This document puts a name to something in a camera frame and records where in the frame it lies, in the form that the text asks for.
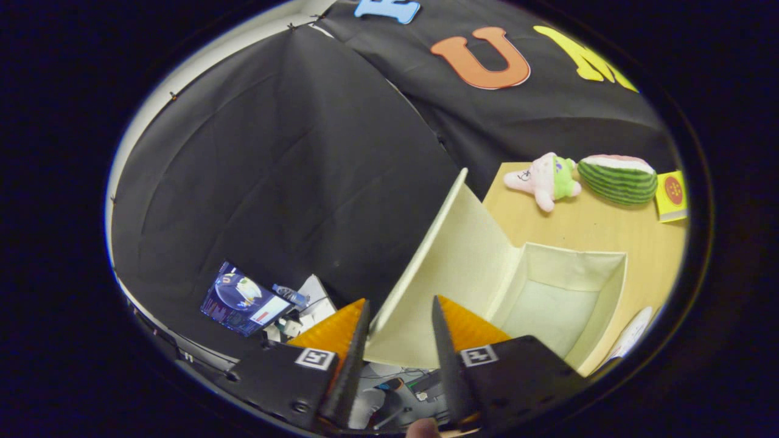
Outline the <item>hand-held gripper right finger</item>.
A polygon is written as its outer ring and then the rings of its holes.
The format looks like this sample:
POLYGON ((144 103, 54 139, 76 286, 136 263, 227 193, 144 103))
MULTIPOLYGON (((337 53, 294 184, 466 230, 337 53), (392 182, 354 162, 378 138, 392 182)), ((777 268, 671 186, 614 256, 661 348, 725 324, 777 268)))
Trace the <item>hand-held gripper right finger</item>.
POLYGON ((587 390, 587 378, 536 336, 512 338, 444 296, 432 300, 431 321, 441 383, 461 431, 538 429, 587 390))

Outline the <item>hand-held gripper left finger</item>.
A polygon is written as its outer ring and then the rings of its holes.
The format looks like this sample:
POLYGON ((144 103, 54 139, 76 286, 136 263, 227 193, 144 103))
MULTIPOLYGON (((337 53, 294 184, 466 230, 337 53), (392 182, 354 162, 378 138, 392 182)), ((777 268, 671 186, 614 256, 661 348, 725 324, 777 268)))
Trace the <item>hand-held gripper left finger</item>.
POLYGON ((287 343, 265 341, 216 385, 296 429, 345 429, 358 391, 370 312, 363 297, 287 343))

